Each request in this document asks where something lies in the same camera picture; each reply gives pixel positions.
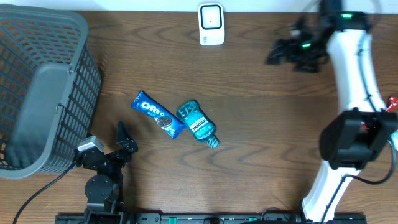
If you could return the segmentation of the blue Oreo pack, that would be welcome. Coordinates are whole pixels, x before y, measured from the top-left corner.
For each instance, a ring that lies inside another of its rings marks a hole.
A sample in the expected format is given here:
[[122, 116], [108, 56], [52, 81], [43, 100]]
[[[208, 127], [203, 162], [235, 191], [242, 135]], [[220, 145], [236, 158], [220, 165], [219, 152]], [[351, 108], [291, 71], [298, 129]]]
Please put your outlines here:
[[140, 91], [131, 108], [151, 117], [172, 139], [175, 139], [186, 126], [169, 110], [156, 102], [144, 91]]

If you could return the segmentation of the blue mouthwash bottle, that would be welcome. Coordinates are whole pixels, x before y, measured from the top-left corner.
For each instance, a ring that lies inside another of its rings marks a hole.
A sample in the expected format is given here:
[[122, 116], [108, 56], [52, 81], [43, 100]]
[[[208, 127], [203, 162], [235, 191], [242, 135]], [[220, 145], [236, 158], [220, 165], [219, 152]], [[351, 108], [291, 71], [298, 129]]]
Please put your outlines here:
[[190, 100], [183, 104], [177, 110], [176, 116], [187, 126], [198, 142], [206, 142], [211, 149], [216, 149], [220, 145], [215, 135], [215, 124], [201, 110], [195, 100]]

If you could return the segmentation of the red coffee stick sachet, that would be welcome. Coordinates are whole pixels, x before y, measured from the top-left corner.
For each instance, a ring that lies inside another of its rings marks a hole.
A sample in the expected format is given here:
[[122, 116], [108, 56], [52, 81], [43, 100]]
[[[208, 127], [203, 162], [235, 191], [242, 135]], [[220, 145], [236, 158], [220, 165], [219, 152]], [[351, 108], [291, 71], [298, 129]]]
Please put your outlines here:
[[393, 97], [393, 96], [390, 96], [388, 101], [389, 101], [389, 103], [388, 103], [388, 106], [386, 108], [386, 112], [390, 113], [390, 112], [393, 112], [395, 109], [397, 109], [397, 107], [398, 107], [398, 99]]

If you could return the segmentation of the white wipes packet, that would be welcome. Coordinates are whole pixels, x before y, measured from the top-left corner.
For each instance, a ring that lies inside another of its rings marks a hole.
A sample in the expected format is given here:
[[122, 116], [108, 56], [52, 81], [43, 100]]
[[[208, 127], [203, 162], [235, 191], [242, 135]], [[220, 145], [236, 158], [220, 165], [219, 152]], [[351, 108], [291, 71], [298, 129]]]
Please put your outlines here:
[[391, 147], [398, 151], [398, 131], [394, 131], [391, 134], [391, 140], [389, 141]]

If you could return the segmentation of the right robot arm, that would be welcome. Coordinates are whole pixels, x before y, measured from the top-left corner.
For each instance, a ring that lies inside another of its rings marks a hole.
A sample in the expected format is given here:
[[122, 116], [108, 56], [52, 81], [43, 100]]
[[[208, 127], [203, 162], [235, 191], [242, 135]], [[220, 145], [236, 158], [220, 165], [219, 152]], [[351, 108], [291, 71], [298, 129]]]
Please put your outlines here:
[[298, 72], [317, 73], [331, 62], [338, 93], [338, 116], [321, 132], [320, 168], [300, 213], [287, 223], [333, 223], [335, 209], [353, 180], [375, 161], [386, 144], [391, 146], [390, 179], [397, 167], [393, 135], [397, 115], [383, 101], [371, 53], [373, 24], [364, 12], [347, 11], [341, 1], [318, 1], [317, 28], [305, 16], [292, 24], [291, 36], [279, 39], [266, 64], [288, 61]]

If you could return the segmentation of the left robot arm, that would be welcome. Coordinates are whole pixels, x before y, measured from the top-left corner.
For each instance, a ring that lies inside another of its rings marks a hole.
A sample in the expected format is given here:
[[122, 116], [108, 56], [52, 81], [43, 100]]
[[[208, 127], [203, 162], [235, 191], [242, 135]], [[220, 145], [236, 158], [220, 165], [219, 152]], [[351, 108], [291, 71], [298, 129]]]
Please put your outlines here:
[[132, 161], [138, 146], [121, 121], [116, 144], [121, 148], [106, 154], [103, 143], [96, 136], [90, 136], [75, 150], [76, 166], [96, 172], [85, 185], [87, 208], [83, 223], [125, 224], [134, 221], [133, 215], [124, 209], [122, 168]]

